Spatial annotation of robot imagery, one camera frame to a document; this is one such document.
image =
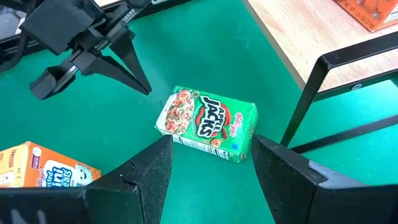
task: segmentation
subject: cereal bowl image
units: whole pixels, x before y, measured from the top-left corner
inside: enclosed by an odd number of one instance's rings
[[[182,90],[173,100],[165,118],[165,129],[172,134],[185,134],[195,105],[188,90]]]

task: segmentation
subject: wooden surface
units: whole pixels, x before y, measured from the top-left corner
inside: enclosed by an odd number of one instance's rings
[[[332,0],[243,0],[300,88],[322,54],[394,31],[368,32]],[[333,69],[320,91],[398,68],[398,49]]]

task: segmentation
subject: nutrition label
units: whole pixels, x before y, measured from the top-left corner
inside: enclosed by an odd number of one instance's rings
[[[173,134],[174,142],[178,142],[188,147],[193,147],[195,149],[199,149],[203,152],[208,152],[223,159],[228,160],[228,153],[222,149],[217,149],[213,146],[209,146],[207,144],[203,144],[201,142],[192,141],[191,139],[187,139],[178,135]]]

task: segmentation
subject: green mat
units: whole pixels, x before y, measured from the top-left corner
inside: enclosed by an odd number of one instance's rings
[[[26,56],[0,74],[0,149],[33,141],[109,172],[161,137],[154,124],[175,85],[254,102],[256,133],[280,141],[301,91],[240,0],[193,0],[131,29],[149,96],[93,75],[39,101],[29,83],[66,54]],[[387,81],[315,103],[291,146],[394,115],[397,95]],[[398,183],[398,126],[306,156],[367,184]],[[162,223],[272,222],[251,156],[236,164],[175,145]]]

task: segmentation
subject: orange cereal box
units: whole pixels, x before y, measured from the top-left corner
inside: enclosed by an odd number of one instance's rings
[[[334,0],[370,32],[398,24],[398,0]]]
[[[80,187],[101,171],[32,142],[0,151],[0,188]]]

